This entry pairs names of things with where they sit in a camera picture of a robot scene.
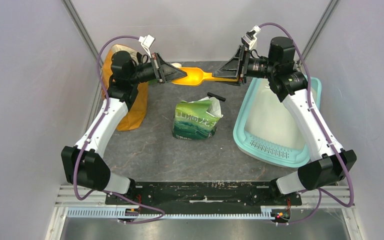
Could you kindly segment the yellow plastic scoop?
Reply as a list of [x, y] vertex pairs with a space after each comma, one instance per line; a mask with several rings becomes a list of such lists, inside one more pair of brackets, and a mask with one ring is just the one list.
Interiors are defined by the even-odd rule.
[[233, 82], [237, 79], [227, 79], [213, 77], [211, 72], [205, 72], [198, 67], [181, 67], [181, 70], [187, 73], [186, 77], [172, 81], [173, 84], [181, 86], [197, 87], [203, 82]]

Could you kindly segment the black bag clip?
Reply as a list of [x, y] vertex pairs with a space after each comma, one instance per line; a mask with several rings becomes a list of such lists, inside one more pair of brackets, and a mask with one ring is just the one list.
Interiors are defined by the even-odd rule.
[[225, 102], [225, 101], [226, 101], [226, 98], [225, 98], [225, 97], [222, 97], [222, 96], [220, 96], [220, 95], [214, 94], [214, 93], [212, 93], [212, 92], [208, 92], [208, 93], [207, 93], [207, 96], [208, 96], [209, 98], [215, 98], [215, 99], [217, 99], [217, 100], [219, 100], [219, 101], [221, 101], [221, 102]]

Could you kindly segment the green litter bag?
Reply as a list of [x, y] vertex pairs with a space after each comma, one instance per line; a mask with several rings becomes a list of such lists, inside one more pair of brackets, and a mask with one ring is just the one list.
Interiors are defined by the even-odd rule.
[[175, 106], [172, 136], [181, 140], [209, 139], [215, 135], [222, 117], [220, 101], [215, 97], [181, 101]]

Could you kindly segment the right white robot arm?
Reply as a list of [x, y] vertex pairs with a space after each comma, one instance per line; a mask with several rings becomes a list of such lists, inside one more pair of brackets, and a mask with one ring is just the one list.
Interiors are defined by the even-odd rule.
[[343, 179], [349, 181], [349, 171], [357, 160], [355, 152], [344, 149], [324, 121], [314, 103], [310, 77], [294, 68], [296, 53], [294, 41], [284, 36], [274, 37], [268, 56], [258, 58], [253, 58], [251, 50], [243, 44], [230, 60], [212, 73], [215, 78], [233, 80], [237, 86], [247, 77], [268, 79], [270, 90], [303, 134], [310, 162], [272, 181], [268, 197], [276, 205], [285, 202], [294, 192], [319, 189]]

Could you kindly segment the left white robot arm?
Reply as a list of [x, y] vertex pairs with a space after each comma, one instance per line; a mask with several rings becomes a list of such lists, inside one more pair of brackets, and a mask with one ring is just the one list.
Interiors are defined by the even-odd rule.
[[69, 183], [95, 191], [115, 192], [124, 204], [132, 204], [137, 198], [137, 191], [132, 187], [134, 180], [111, 172], [103, 159], [107, 144], [119, 122], [131, 110], [141, 83], [172, 82], [186, 77], [187, 73], [165, 62], [159, 53], [153, 53], [144, 61], [144, 55], [139, 52], [119, 50], [112, 54], [110, 63], [112, 74], [104, 88], [107, 94], [98, 116], [74, 146], [63, 148], [61, 159]]

